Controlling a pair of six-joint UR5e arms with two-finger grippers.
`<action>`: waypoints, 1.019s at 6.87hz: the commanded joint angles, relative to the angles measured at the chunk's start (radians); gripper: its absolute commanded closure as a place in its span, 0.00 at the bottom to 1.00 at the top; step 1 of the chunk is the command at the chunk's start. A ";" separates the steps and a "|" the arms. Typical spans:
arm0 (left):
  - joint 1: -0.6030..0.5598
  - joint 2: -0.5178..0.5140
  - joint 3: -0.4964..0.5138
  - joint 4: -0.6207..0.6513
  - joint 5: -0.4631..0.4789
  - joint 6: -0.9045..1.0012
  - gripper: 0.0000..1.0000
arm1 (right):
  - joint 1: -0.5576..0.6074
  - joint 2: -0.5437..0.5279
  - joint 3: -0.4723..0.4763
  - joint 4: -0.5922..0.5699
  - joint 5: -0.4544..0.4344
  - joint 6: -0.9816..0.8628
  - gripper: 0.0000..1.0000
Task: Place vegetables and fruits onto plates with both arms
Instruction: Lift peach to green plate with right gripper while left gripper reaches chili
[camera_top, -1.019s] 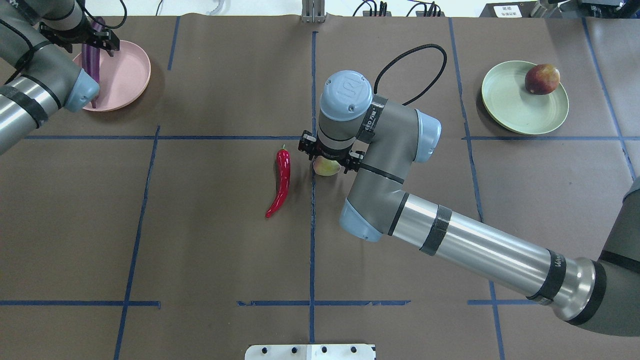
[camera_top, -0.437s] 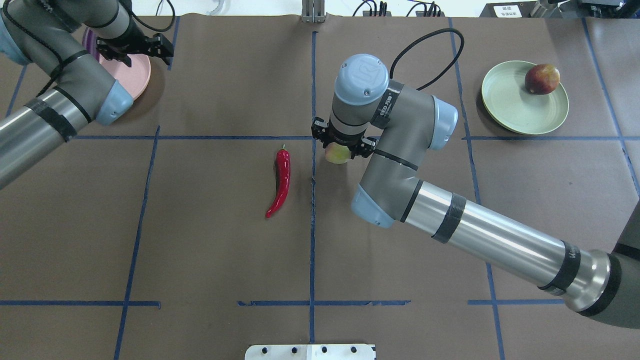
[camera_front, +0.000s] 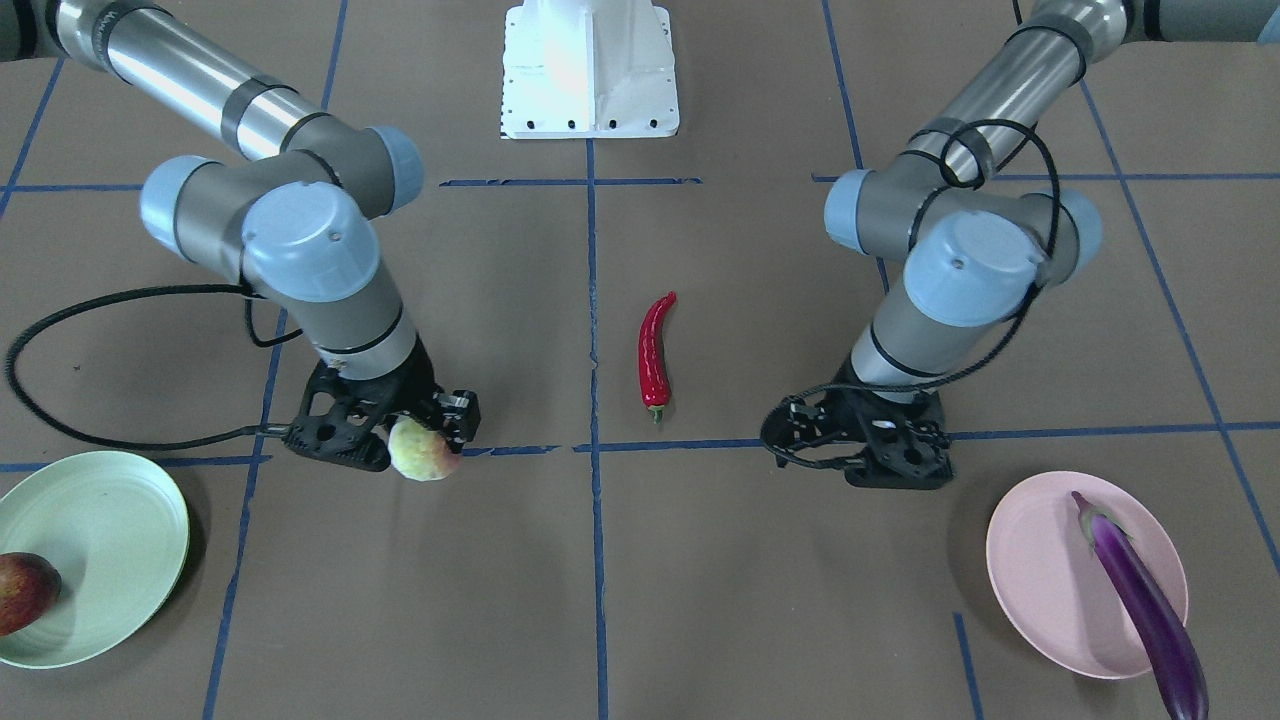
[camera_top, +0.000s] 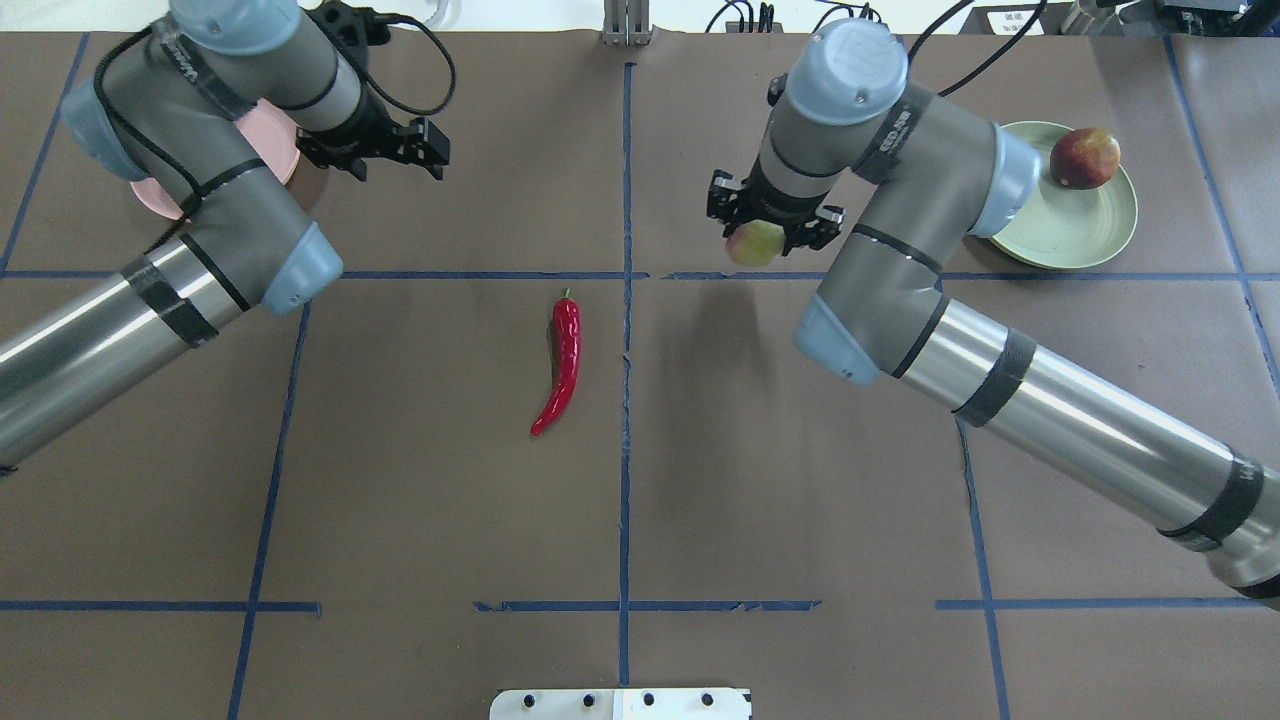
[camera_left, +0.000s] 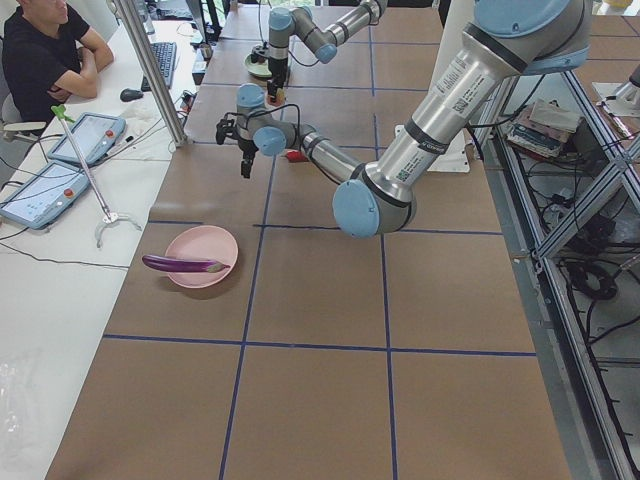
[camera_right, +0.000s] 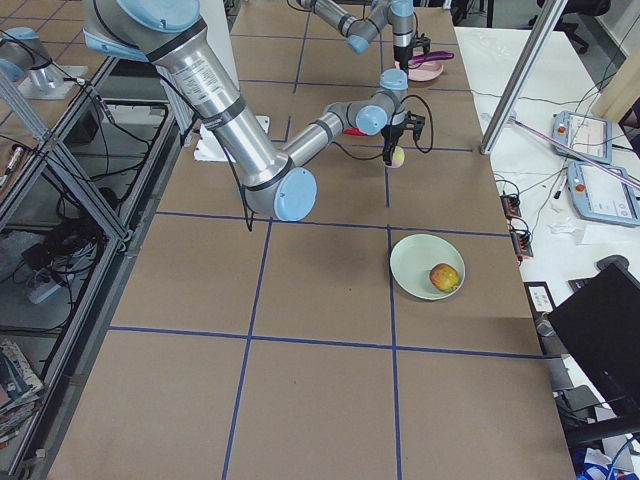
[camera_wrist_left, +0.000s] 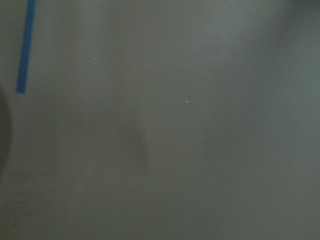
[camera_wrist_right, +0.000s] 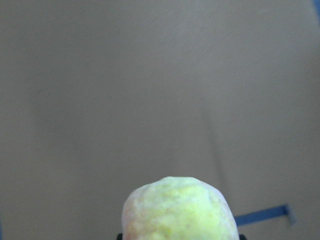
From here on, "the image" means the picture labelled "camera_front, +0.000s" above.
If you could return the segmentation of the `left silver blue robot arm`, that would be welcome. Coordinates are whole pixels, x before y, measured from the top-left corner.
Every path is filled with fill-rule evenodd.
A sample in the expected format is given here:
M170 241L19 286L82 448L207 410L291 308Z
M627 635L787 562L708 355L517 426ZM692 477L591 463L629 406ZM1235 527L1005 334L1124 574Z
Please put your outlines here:
M938 389L991 364L1105 237L1092 201L1061 186L1038 122L1134 42L1275 44L1277 4L1038 1L886 169L837 178L829 238L902 272L835 378L765 415L760 442L777 466L838 471L863 488L952 479Z

